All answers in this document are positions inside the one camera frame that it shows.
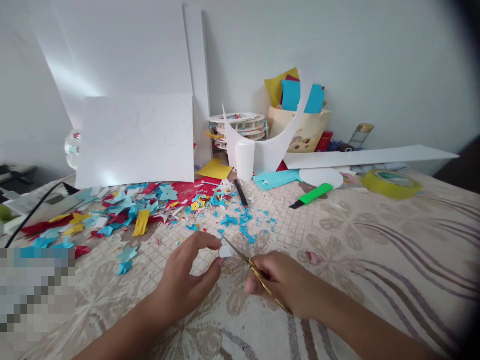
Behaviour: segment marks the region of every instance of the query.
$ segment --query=forearm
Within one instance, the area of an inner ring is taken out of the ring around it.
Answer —
[[[152,320],[152,306],[149,295],[74,360],[141,359],[147,355],[169,326]]]
[[[429,347],[413,340],[336,288],[332,287],[323,294],[328,294],[328,306],[324,306],[328,310],[320,309],[316,320],[340,336],[363,360],[439,358]]]

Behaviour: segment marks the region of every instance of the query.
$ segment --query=yellow tape roll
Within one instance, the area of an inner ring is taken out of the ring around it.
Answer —
[[[361,183],[371,192],[391,199],[410,199],[424,188],[411,177],[382,169],[370,170]]]

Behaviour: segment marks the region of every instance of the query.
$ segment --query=black cable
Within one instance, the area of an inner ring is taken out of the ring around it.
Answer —
[[[26,217],[26,219],[21,223],[21,225],[15,230],[15,232],[13,233],[13,235],[11,236],[10,240],[8,240],[6,246],[5,246],[5,249],[8,249],[10,247],[10,245],[12,244],[12,242],[14,241],[15,237],[19,234],[19,232],[24,228],[25,224],[28,223],[28,221],[30,220],[30,218],[33,216],[33,214],[35,214],[35,212],[39,209],[40,205],[42,205],[44,203],[44,201],[49,197],[49,195],[59,186],[59,185],[62,185],[65,187],[66,191],[68,192],[69,195],[73,195],[75,193],[78,193],[79,190],[74,188],[73,186],[65,183],[65,182],[59,182],[58,184],[56,184],[54,187],[52,187],[50,190],[48,190],[48,192],[40,199],[40,201],[38,202],[38,204],[33,208],[33,210],[28,214],[28,216]]]

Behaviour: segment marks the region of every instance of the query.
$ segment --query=hand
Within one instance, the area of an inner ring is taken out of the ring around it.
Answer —
[[[290,256],[273,251],[251,259],[259,270],[270,275],[270,281],[263,280],[273,295],[293,315],[301,319],[319,318],[319,309],[329,307],[327,294],[337,290],[306,270]],[[255,275],[246,282],[246,291],[274,301]]]
[[[160,283],[149,295],[150,312],[163,330],[192,313],[215,286],[225,259],[216,258],[201,276],[190,272],[200,249],[219,250],[221,246],[215,236],[197,231],[170,255]]]

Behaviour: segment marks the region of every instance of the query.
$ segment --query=white wall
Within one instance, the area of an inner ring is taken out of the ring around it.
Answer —
[[[365,143],[370,149],[422,144],[458,152],[480,133],[471,46],[441,1],[187,3],[204,9],[212,115],[222,103],[228,112],[266,114],[263,80],[295,66],[295,53],[313,50],[337,140],[349,140],[359,123],[369,122],[376,126]],[[0,4],[9,20],[0,21],[0,159],[39,165],[50,179],[70,173],[63,141],[71,126],[25,26],[27,4]],[[23,15],[7,15],[5,6]],[[441,164],[414,167],[433,174]]]
[[[38,166],[42,185],[73,172],[64,151],[72,130],[28,14],[0,4],[0,163]]]

